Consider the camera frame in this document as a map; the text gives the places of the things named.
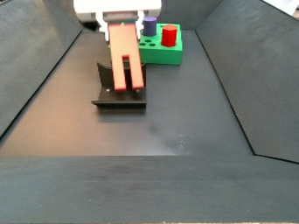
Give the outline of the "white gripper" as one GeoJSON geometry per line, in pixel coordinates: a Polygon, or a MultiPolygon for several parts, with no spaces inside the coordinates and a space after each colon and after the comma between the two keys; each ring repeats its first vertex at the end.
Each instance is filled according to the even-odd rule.
{"type": "Polygon", "coordinates": [[[98,31],[108,36],[108,23],[134,20],[136,36],[144,28],[145,17],[158,17],[161,0],[73,0],[73,10],[80,22],[98,22],[98,31]]]}

